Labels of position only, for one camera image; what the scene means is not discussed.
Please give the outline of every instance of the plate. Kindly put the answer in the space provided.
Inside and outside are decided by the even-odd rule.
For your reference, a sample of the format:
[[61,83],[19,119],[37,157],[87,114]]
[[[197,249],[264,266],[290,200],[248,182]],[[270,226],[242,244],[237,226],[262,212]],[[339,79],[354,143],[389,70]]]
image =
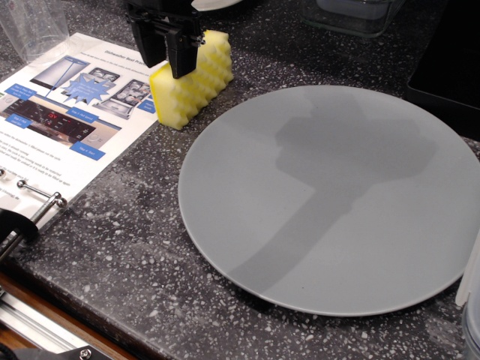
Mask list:
[[198,11],[211,11],[227,8],[242,0],[193,0],[192,6]]
[[178,198],[201,254],[248,292],[359,317],[429,299],[479,231],[480,165],[446,124],[397,97],[333,85],[248,100],[211,123]]

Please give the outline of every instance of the blue label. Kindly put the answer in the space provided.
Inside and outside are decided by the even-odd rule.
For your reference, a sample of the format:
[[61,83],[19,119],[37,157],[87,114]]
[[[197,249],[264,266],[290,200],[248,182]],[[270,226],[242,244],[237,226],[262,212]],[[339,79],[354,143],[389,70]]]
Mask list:
[[12,114],[8,116],[5,121],[10,122],[11,124],[14,124],[22,129],[27,128],[33,122],[32,120],[28,120],[27,118],[23,118],[22,116],[18,116],[17,114]]
[[94,160],[100,160],[102,156],[105,155],[103,151],[98,150],[97,148],[92,148],[91,146],[85,145],[83,142],[75,142],[70,149],[78,152],[79,154],[85,155],[87,158]]
[[67,111],[67,114],[75,116],[77,119],[81,119],[84,122],[88,122],[89,124],[91,124],[92,122],[98,119],[97,115],[94,115],[90,112],[83,111],[77,107],[72,107],[71,109],[69,109]]
[[16,96],[22,100],[28,100],[33,95],[37,94],[36,91],[31,90],[30,88],[26,88],[25,86],[21,86],[18,84],[12,85],[10,88],[5,90],[7,94]]
[[148,100],[143,101],[139,106],[139,109],[146,111],[147,113],[153,114],[155,112],[155,105]]

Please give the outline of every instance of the granite countertop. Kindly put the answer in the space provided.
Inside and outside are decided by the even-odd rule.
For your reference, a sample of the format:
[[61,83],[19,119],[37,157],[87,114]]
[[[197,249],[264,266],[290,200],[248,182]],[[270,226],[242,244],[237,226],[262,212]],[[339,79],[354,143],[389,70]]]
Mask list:
[[[134,46],[116,0],[64,0],[70,33]],[[445,1],[407,0],[374,39],[305,25],[291,0],[204,13],[230,34],[235,79],[182,131],[157,126],[108,166],[6,271],[142,359],[461,359],[458,282],[381,316],[286,310],[217,273],[190,240],[177,181],[193,141],[220,114],[286,87],[332,84],[399,98]],[[0,77],[21,64],[5,35]],[[477,155],[477,142],[465,139]]]

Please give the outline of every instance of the plastic container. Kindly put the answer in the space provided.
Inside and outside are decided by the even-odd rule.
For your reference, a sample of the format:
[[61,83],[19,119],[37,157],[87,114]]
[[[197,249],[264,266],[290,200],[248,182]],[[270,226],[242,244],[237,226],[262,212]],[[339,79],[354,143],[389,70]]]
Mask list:
[[24,62],[47,64],[66,53],[69,34],[60,0],[12,0],[2,4],[1,27]]
[[405,0],[301,0],[304,23],[363,38],[375,38],[389,26]]
[[462,328],[465,336],[465,360],[480,360],[480,233],[455,299],[463,306]]

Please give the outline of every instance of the yellow sponge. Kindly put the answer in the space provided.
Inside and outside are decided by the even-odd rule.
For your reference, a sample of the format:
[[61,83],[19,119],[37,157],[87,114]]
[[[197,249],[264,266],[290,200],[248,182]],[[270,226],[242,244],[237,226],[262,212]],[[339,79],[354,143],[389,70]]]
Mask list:
[[150,76],[150,87],[161,124],[181,130],[233,79],[228,34],[208,30],[198,49],[196,69],[173,79],[170,64]]

